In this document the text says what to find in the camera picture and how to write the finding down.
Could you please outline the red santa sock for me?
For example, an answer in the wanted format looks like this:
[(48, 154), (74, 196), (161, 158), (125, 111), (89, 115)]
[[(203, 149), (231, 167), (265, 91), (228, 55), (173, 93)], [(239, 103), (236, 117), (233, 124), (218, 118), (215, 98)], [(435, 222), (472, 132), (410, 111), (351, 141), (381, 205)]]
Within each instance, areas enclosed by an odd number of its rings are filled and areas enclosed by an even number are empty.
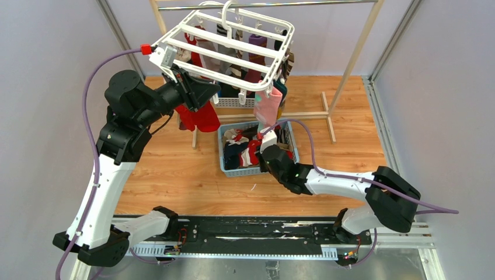
[(220, 121), (210, 101), (196, 112), (192, 112), (192, 118), (196, 127), (201, 132), (214, 132), (220, 126)]

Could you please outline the red snowman sock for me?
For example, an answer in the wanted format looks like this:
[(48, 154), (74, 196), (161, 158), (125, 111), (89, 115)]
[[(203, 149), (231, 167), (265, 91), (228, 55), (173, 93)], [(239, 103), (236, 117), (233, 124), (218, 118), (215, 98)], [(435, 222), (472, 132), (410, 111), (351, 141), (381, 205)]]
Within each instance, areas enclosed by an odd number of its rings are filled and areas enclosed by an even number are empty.
[(194, 131), (196, 128), (196, 125), (194, 123), (191, 111), (184, 105), (180, 105), (175, 108), (175, 111), (179, 115), (179, 129), (180, 130), (189, 130), (189, 131)]

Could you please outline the white clip sock hanger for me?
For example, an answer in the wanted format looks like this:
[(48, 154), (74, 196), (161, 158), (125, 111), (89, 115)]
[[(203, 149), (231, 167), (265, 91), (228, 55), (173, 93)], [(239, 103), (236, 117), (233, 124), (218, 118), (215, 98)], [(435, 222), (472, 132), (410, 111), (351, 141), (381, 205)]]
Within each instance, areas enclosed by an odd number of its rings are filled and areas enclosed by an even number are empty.
[[(221, 24), (227, 30), (227, 37), (217, 35), (217, 24)], [(280, 48), (275, 50), (246, 40), (237, 41), (235, 40), (235, 32), (238, 29), (262, 39), (279, 41), (281, 43)], [(170, 28), (169, 31), (153, 43), (153, 47), (156, 48), (158, 44), (168, 44), (174, 46), (177, 50), (188, 50), (206, 58), (216, 58), (240, 65), (245, 70), (260, 73), (263, 77), (262, 80), (249, 82), (213, 71), (206, 66), (195, 66), (175, 58), (174, 64), (189, 73), (237, 87), (240, 90), (239, 101), (243, 104), (248, 92), (265, 91), (266, 95), (268, 95), (272, 91), (274, 81), (281, 74), (281, 66), (288, 58), (288, 49), (292, 44), (294, 31), (295, 27), (292, 23), (242, 9), (239, 5), (236, 5), (235, 1), (228, 1), (227, 3), (205, 1), (193, 8), (175, 27)], [(260, 55), (266, 58), (268, 63), (262, 65), (220, 54), (217, 49), (211, 50), (197, 44), (192, 45), (179, 39), (178, 36), (181, 34), (187, 34), (194, 39), (205, 39), (207, 42), (216, 45), (222, 44), (229, 48), (241, 50), (244, 54)]]

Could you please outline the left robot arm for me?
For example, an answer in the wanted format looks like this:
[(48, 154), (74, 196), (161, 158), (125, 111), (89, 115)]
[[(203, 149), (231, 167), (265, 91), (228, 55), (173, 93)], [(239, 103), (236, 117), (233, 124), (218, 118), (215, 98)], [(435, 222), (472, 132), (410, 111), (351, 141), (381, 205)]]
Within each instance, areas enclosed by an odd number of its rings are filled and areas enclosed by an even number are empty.
[(179, 106), (197, 111), (220, 89), (177, 66), (172, 73), (174, 79), (156, 89), (130, 69), (109, 80), (104, 93), (107, 121), (93, 141), (96, 162), (88, 189), (73, 223), (53, 238), (53, 245), (75, 253), (86, 265), (113, 267), (130, 248), (150, 237), (170, 241), (178, 236), (177, 213), (162, 206), (128, 222), (112, 221), (123, 187), (152, 138), (151, 125)]

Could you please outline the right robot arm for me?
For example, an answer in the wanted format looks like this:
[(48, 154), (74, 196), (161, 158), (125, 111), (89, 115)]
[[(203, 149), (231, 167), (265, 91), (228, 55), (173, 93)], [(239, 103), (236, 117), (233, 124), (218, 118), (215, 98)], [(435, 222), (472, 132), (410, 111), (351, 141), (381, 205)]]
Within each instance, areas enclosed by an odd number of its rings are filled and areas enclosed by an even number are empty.
[(317, 169), (311, 164), (294, 162), (277, 145), (264, 148), (259, 158), (264, 170), (294, 194), (330, 194), (365, 203), (339, 212), (333, 233), (341, 243), (348, 243), (372, 228), (410, 232), (417, 210), (414, 200), (421, 195), (389, 167), (379, 166), (376, 171), (365, 173)]

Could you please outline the pile of socks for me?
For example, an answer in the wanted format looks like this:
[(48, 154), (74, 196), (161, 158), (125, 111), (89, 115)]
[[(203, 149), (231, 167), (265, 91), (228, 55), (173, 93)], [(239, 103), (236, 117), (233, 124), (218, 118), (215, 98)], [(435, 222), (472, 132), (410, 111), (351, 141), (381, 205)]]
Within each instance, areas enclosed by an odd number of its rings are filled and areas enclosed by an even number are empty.
[[(257, 139), (258, 126), (255, 124), (234, 124), (232, 128), (223, 127), (220, 130), (221, 156), (224, 170), (238, 170), (259, 166), (259, 151), (261, 142)], [(277, 146), (285, 151), (290, 159), (298, 159), (297, 147), (288, 124), (278, 125), (274, 129)]]

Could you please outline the white plastic basket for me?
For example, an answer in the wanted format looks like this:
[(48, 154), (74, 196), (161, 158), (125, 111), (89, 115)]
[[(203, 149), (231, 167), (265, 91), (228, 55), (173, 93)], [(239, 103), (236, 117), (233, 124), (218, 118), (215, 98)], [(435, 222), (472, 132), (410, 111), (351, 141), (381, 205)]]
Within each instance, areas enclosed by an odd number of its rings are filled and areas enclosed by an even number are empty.
[(241, 104), (238, 98), (220, 97), (218, 103), (213, 103), (213, 105), (223, 109), (252, 109), (255, 105), (255, 98), (246, 98), (245, 102)]

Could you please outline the brown striped sock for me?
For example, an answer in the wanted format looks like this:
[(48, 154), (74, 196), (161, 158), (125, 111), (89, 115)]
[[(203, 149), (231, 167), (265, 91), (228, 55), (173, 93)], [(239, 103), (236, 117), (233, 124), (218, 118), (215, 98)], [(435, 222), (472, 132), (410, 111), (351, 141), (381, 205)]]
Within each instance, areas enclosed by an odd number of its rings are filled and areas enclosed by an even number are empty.
[[(243, 41), (243, 31), (241, 31), (239, 29), (236, 30), (235, 40)], [(232, 56), (241, 60), (243, 58), (243, 51), (233, 49), (232, 50)], [(240, 79), (240, 78), (242, 78), (242, 67), (240, 65), (237, 65), (237, 64), (231, 64), (228, 68), (228, 73), (230, 76)]]

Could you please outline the grey sock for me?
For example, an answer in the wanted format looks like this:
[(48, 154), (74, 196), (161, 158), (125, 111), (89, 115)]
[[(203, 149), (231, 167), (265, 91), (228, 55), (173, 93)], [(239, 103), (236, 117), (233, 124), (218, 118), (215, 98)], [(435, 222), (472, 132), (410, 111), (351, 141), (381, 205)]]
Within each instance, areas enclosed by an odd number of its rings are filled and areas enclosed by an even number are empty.
[[(217, 31), (217, 35), (223, 37), (227, 37), (228, 35), (227, 30), (224, 29), (221, 24), (217, 24), (216, 31)], [(235, 50), (233, 48), (226, 47), (222, 44), (217, 44), (217, 52), (231, 57), (235, 56)], [(211, 70), (221, 72), (222, 74), (226, 74), (226, 75), (230, 75), (232, 73), (231, 71), (232, 64), (230, 62), (218, 60), (216, 58), (213, 58), (211, 62), (212, 62)]]

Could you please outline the pink patterned sock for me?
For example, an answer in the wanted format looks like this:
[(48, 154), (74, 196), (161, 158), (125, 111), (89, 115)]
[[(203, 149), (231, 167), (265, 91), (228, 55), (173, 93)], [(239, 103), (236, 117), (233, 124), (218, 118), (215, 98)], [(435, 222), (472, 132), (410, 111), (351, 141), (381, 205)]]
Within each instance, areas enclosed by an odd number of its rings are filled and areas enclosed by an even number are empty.
[(276, 123), (282, 97), (282, 93), (275, 87), (268, 95), (265, 91), (255, 93), (253, 114), (259, 122), (257, 128), (259, 132)]

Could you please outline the dark green sock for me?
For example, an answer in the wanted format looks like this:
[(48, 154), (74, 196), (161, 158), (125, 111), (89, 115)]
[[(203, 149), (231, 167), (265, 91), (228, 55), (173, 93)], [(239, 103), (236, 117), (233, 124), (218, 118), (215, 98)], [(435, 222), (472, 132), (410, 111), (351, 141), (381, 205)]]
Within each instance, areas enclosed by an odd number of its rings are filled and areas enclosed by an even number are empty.
[(285, 107), (285, 98), (287, 97), (288, 89), (285, 84), (283, 84), (280, 80), (276, 80), (274, 82), (274, 87), (282, 94), (282, 98), (279, 104), (279, 108), (277, 110), (277, 119), (280, 119)]

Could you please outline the blue plastic basket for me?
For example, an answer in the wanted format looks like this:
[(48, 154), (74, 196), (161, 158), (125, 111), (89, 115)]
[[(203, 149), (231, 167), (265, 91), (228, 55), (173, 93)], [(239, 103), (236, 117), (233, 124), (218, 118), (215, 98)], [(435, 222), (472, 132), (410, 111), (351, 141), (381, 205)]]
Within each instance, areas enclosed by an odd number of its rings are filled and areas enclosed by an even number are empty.
[[(227, 167), (226, 165), (227, 163), (226, 152), (225, 152), (226, 142), (224, 141), (224, 133), (226, 133), (228, 130), (231, 129), (244, 131), (246, 129), (253, 127), (257, 129), (258, 127), (257, 121), (237, 122), (232, 124), (223, 124), (219, 126), (219, 129), (217, 130), (217, 135), (218, 135), (220, 169), (222, 172), (225, 173), (227, 177), (250, 176), (250, 175), (256, 175), (262, 173), (259, 165), (254, 165), (249, 167), (237, 167), (235, 169)], [(278, 140), (282, 140), (285, 144), (288, 145), (288, 150), (290, 151), (289, 155), (292, 156), (291, 158), (293, 159), (293, 161), (299, 162), (300, 157), (295, 141), (294, 132), (292, 129), (292, 124), (290, 122), (281, 124), (280, 129), (276, 131), (276, 134)]]

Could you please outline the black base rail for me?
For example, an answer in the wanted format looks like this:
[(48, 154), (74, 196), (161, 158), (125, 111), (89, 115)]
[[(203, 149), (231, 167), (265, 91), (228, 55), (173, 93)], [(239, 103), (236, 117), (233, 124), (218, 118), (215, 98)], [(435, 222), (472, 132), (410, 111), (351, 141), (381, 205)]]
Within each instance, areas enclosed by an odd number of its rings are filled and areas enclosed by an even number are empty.
[(369, 230), (339, 240), (334, 217), (325, 216), (182, 216), (176, 234), (164, 239), (178, 243), (181, 257), (285, 258), (338, 260), (346, 250), (372, 244)]

